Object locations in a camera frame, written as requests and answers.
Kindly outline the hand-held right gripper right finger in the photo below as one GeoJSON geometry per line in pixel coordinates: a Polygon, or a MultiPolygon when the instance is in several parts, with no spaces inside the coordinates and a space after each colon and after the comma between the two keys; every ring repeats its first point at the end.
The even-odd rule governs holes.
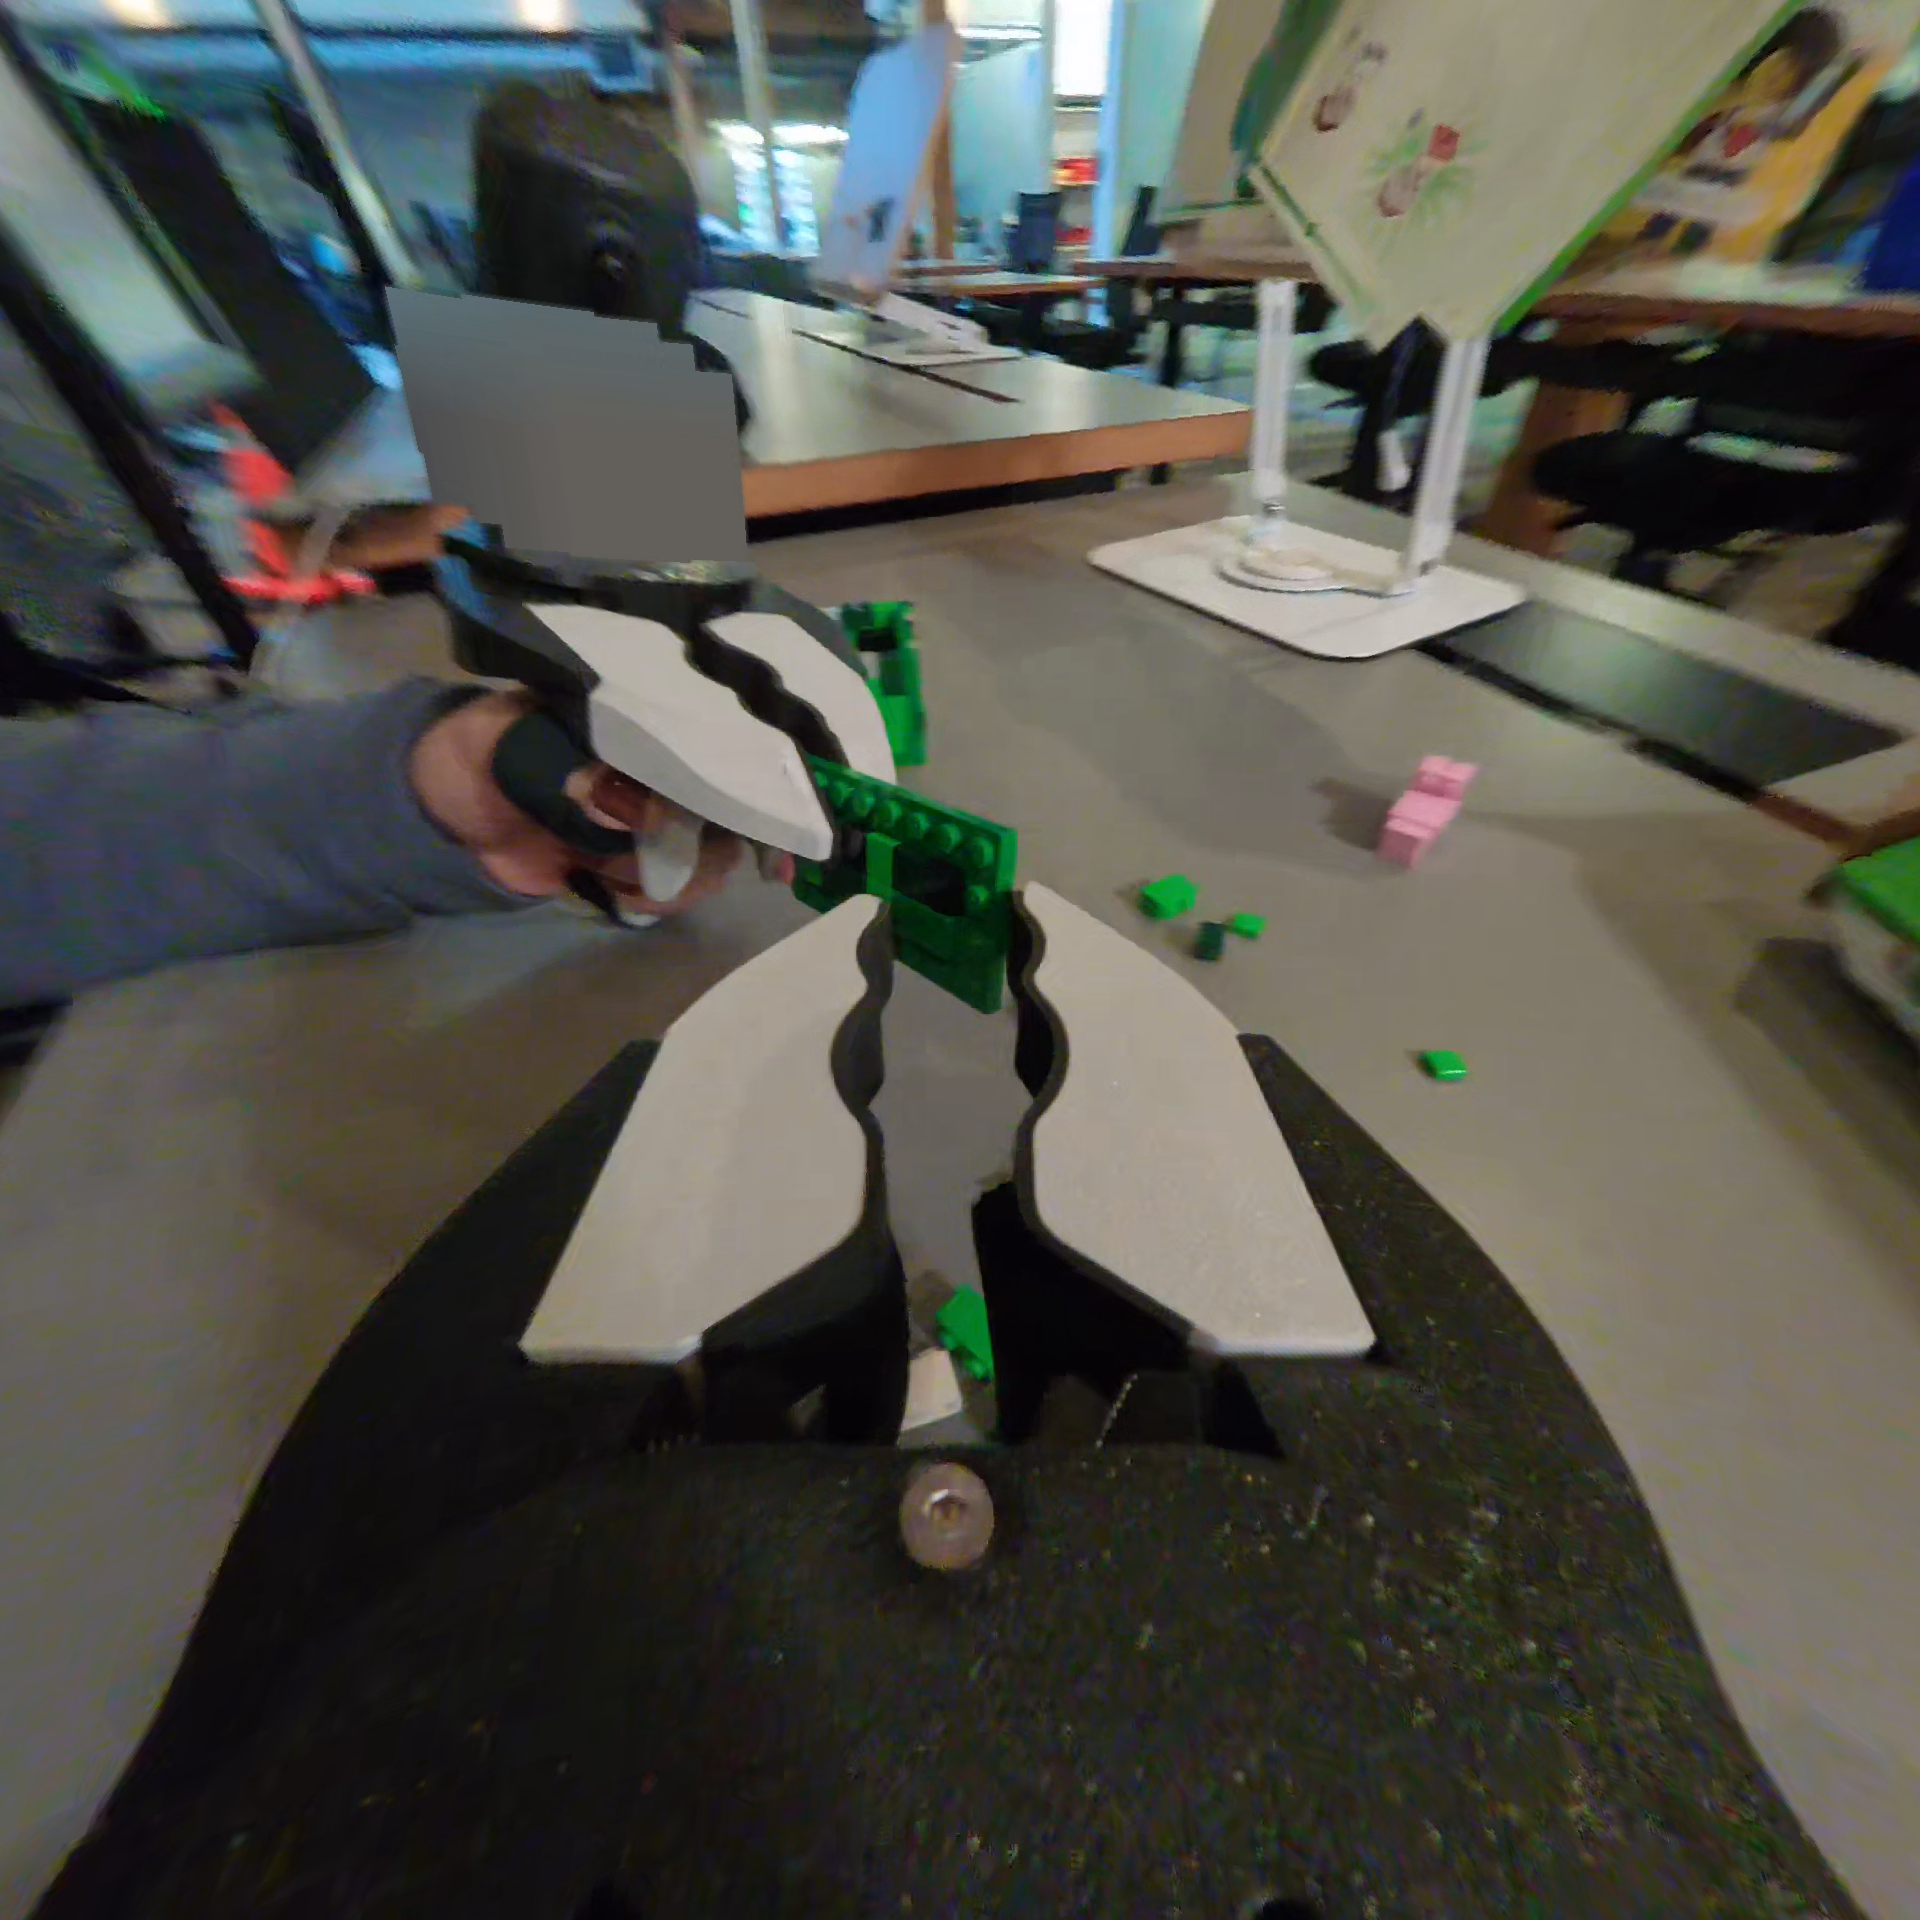
{"type": "Polygon", "coordinates": [[[1013,900],[1016,1186],[1044,1248],[1231,1358],[1379,1340],[1233,1021],[1044,882],[1013,900]]]}

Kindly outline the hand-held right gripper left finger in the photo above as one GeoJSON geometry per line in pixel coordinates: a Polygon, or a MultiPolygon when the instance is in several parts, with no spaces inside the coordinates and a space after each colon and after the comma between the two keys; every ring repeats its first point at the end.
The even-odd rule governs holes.
{"type": "Polygon", "coordinates": [[[835,1316],[896,1262],[882,1141],[894,928],[853,896],[671,1024],[519,1349],[537,1364],[681,1364],[835,1316]]]}

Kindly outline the green plate brick assembly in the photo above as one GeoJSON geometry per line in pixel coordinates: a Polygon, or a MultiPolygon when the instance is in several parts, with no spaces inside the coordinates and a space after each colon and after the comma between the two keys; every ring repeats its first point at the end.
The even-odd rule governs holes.
{"type": "Polygon", "coordinates": [[[820,757],[803,759],[834,849],[797,861],[795,896],[830,913],[875,896],[896,958],[981,1015],[1004,1006],[1017,883],[1017,830],[820,757]]]}

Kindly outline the grey desk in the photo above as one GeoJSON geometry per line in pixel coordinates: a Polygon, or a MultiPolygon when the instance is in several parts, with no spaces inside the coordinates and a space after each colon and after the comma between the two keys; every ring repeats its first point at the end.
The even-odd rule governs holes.
{"type": "MultiPolygon", "coordinates": [[[[1874,1914],[1915,1914],[1915,1066],[1817,946],[1828,838],[1915,778],[1915,684],[1461,539],[1534,603],[1901,733],[1728,799],[1426,654],[1307,661],[1096,574],[1221,477],[778,539],[917,604],[925,787],[1183,964],[1508,1273],[1638,1476],[1722,1686],[1874,1914]],[[1473,761],[1404,871],[1424,757],[1473,761]]],[[[617,1044],[798,924],[542,910],[158,972],[75,1006],[6,1117],[6,1914],[84,1836],[238,1511],[376,1288],[617,1044]]]]}

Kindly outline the person's left hand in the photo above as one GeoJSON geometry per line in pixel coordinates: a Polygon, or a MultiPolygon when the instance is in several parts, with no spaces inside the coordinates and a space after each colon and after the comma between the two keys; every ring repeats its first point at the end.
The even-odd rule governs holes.
{"type": "Polygon", "coordinates": [[[587,896],[584,876],[592,874],[621,918],[657,924],[719,894],[754,857],[745,840],[707,826],[685,886],[669,899],[649,896],[635,838],[661,826],[665,803],[601,761],[574,769],[565,792],[587,819],[619,833],[619,852],[592,857],[565,845],[518,808],[494,778],[499,741],[530,710],[534,701],[514,690],[469,698],[419,735],[411,759],[413,789],[427,817],[507,890],[528,899],[587,896]]]}

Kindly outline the green brick tower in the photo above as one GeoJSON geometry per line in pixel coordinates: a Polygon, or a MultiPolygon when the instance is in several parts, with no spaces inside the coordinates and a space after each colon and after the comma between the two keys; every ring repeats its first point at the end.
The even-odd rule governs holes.
{"type": "Polygon", "coordinates": [[[896,765],[926,762],[926,710],[916,610],[905,600],[842,603],[831,610],[882,711],[896,765]]]}

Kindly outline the long wooden-edged table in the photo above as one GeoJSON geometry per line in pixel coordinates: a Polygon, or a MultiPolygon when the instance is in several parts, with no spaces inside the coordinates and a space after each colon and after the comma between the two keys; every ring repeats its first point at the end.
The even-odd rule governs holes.
{"type": "Polygon", "coordinates": [[[835,313],[761,292],[697,298],[690,327],[749,398],[743,501],[763,538],[786,520],[896,518],[935,501],[1240,458],[1253,432],[1233,399],[1045,356],[884,364],[841,337],[835,313]]]}

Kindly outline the red object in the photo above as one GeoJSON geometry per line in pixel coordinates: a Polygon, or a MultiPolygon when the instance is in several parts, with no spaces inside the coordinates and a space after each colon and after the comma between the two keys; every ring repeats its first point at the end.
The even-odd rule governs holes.
{"type": "Polygon", "coordinates": [[[333,558],[345,515],[295,518],[293,479],[226,402],[210,408],[223,479],[238,506],[248,562],[228,588],[261,610],[312,612],[372,597],[377,581],[333,558]]]}

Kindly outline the black office chair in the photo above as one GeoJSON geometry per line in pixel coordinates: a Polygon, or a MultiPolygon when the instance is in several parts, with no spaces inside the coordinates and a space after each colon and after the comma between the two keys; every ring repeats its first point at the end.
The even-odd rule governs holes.
{"type": "Polygon", "coordinates": [[[1750,562],[1786,539],[1838,538],[1892,518],[1915,461],[1915,408],[1884,391],[1693,398],[1675,432],[1642,424],[1570,437],[1531,461],[1564,527],[1625,538],[1622,581],[1670,588],[1688,555],[1750,562]]]}
{"type": "Polygon", "coordinates": [[[1430,413],[1444,341],[1424,323],[1411,323],[1385,348],[1346,339],[1317,348],[1309,373],[1358,408],[1354,434],[1335,489],[1372,504],[1407,510],[1423,456],[1409,454],[1402,426],[1430,413]]]}
{"type": "Polygon", "coordinates": [[[473,121],[475,290],[686,337],[707,268],[693,178],[634,92],[499,84],[473,121]]]}

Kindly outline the white board on easel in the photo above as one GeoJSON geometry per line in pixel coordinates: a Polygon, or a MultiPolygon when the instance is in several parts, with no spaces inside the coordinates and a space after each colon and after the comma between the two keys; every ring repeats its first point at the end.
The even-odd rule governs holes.
{"type": "Polygon", "coordinates": [[[981,323],[896,285],[928,196],[956,54],[956,29],[938,21],[861,64],[841,175],[807,273],[817,296],[864,320],[887,364],[956,370],[1010,356],[981,323]]]}

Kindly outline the white booklet stand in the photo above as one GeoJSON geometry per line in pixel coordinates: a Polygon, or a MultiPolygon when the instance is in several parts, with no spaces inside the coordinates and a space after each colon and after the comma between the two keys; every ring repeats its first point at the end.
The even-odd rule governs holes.
{"type": "Polygon", "coordinates": [[[1522,588],[1447,562],[1487,348],[1444,348],[1409,527],[1396,547],[1309,526],[1288,504],[1288,405],[1296,284],[1259,284],[1250,511],[1090,551],[1090,562],[1190,612],[1203,612],[1325,661],[1375,661],[1515,612],[1522,588]]]}

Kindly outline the green white stacked object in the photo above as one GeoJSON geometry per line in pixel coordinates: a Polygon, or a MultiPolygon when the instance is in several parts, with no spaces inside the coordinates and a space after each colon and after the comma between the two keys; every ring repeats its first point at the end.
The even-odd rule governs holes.
{"type": "Polygon", "coordinates": [[[1809,899],[1838,972],[1919,1046],[1919,838],[1841,861],[1809,899]]]}

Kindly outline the pale green instruction booklet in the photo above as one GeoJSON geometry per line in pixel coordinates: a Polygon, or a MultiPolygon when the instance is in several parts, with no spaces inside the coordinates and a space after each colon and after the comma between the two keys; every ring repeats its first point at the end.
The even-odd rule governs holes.
{"type": "Polygon", "coordinates": [[[1767,1],[1280,5],[1246,176],[1349,323],[1492,335],[1786,18],[1767,1]]]}

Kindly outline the brown wooden table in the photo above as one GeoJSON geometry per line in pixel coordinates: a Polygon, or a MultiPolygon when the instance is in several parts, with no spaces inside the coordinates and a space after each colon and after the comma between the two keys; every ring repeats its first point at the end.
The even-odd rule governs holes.
{"type": "MultiPolygon", "coordinates": [[[[1253,254],[1088,256],[1082,268],[1096,278],[1137,276],[1151,284],[1316,278],[1309,259],[1286,245],[1253,254]]],[[[1531,311],[1560,323],[1574,347],[1684,323],[1866,341],[1911,345],[1919,337],[1915,292],[1858,290],[1841,270],[1776,262],[1695,259],[1675,266],[1615,268],[1554,284],[1531,311]]],[[[1620,419],[1622,396],[1601,391],[1600,398],[1579,398],[1566,378],[1542,383],[1522,434],[1501,468],[1494,497],[1473,530],[1522,554],[1549,554],[1558,539],[1560,502],[1534,489],[1529,463],[1552,445],[1610,427],[1620,419]]]]}

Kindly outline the yellow printed toy box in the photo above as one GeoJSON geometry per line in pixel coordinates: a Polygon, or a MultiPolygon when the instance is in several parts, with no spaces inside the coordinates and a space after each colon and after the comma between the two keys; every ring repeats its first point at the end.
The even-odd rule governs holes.
{"type": "Polygon", "coordinates": [[[1570,276],[1703,259],[1765,261],[1907,58],[1915,1],[1793,5],[1570,276]]]}

